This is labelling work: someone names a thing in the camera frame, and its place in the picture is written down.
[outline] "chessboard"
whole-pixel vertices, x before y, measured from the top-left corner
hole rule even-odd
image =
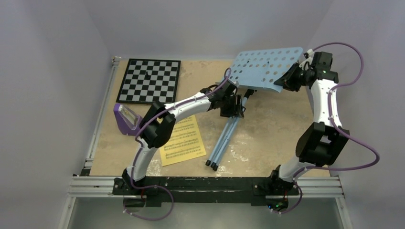
[[[117,103],[173,103],[179,73],[180,61],[129,59]]]

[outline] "blue stand leg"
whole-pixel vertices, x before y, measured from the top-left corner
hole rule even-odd
[[[205,162],[205,165],[206,165],[206,166],[209,166],[209,165],[211,164],[213,158],[214,158],[215,155],[218,153],[218,149],[219,149],[219,147],[220,147],[220,145],[221,145],[221,143],[222,143],[222,140],[223,140],[224,136],[225,136],[225,135],[227,134],[227,132],[228,132],[228,127],[229,127],[230,123],[232,122],[232,119],[233,119],[233,118],[230,117],[230,118],[228,119],[228,122],[226,122],[225,127],[224,127],[224,129],[223,129],[221,135],[219,136],[219,139],[218,139],[218,141],[216,142],[216,145],[215,145],[213,151],[211,152],[210,157],[209,157],[208,160]]]

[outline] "black bracket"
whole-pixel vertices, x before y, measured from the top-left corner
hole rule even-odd
[[[285,189],[273,186],[269,177],[145,177],[136,186],[159,185],[170,190],[175,202],[180,203],[249,203],[251,206],[266,206],[266,196],[282,196]],[[141,195],[122,178],[114,179],[113,195]],[[161,188],[145,189],[146,207],[160,207],[162,202],[171,202],[170,196]],[[298,195],[289,189],[288,195]]]

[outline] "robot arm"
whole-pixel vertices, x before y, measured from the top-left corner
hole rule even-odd
[[[289,187],[292,186],[293,179],[306,172],[306,170],[299,172],[302,168],[332,165],[348,141],[336,131],[329,117],[328,95],[332,93],[333,118],[336,125],[342,129],[336,106],[336,90],[330,91],[339,81],[338,74],[330,70],[332,54],[314,53],[309,50],[304,56],[306,60],[293,64],[289,71],[275,81],[276,85],[281,85],[289,91],[298,91],[301,86],[308,86],[314,102],[313,123],[298,140],[296,156],[278,166],[271,175],[273,180],[278,180]]]
[[[221,109],[221,116],[243,117],[241,104],[242,97],[240,94],[235,94],[237,87],[237,84],[228,80],[219,90],[215,91],[215,93],[211,93],[212,91],[209,87],[203,88],[194,96],[176,103],[162,104],[160,102],[155,102],[141,121],[140,127],[142,127],[147,121],[151,120],[163,110],[169,109],[169,111],[160,117],[162,119],[161,122],[158,122],[157,120],[152,121],[140,135],[139,147],[141,151],[137,160],[135,161],[134,173],[132,177],[133,180],[137,182],[145,177],[146,170],[153,155],[159,147],[168,142],[173,131],[174,124],[180,120],[197,113],[206,112],[217,108]],[[133,165],[131,164],[126,170],[124,170],[123,173],[123,178],[128,184],[130,182],[128,179],[131,178],[132,167]]]

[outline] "white wall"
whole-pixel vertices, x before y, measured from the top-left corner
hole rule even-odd
[[[110,55],[80,0],[0,1],[0,228],[55,228]]]
[[[332,0],[84,0],[113,55],[233,58],[307,46]]]
[[[341,172],[354,228],[403,228],[405,114],[405,1],[335,0],[309,47],[348,42],[364,55],[365,69],[357,84],[338,91],[339,115],[351,135],[373,145],[381,161],[361,171]],[[341,82],[359,70],[349,48],[334,46],[333,69]],[[349,142],[335,167],[371,162],[373,154]]]

